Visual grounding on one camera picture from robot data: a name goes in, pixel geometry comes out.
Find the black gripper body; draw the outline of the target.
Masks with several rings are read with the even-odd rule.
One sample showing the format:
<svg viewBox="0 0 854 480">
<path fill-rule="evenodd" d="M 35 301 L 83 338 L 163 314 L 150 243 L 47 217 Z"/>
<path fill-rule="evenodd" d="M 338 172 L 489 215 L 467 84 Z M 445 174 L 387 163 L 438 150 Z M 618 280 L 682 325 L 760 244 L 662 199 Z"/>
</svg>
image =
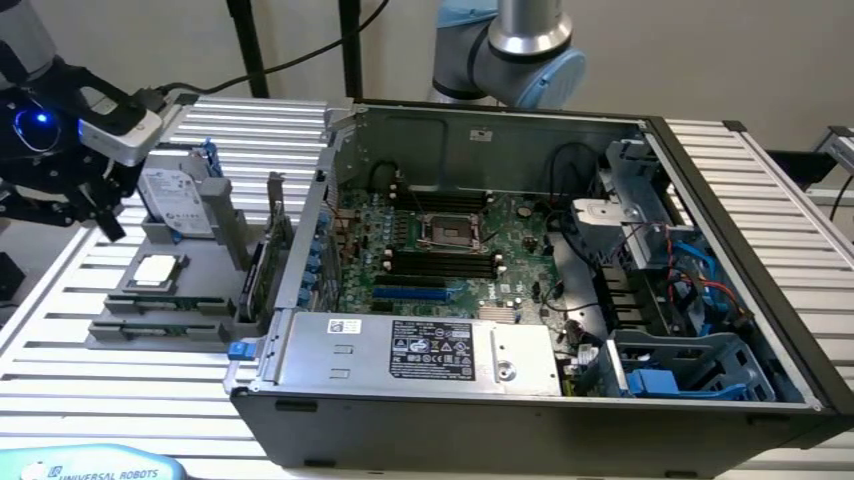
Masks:
<svg viewBox="0 0 854 480">
<path fill-rule="evenodd" d="M 88 69 L 56 59 L 2 91 L 2 188 L 68 204 L 71 224 L 97 224 L 80 187 L 129 197 L 143 161 L 145 105 Z"/>
</svg>

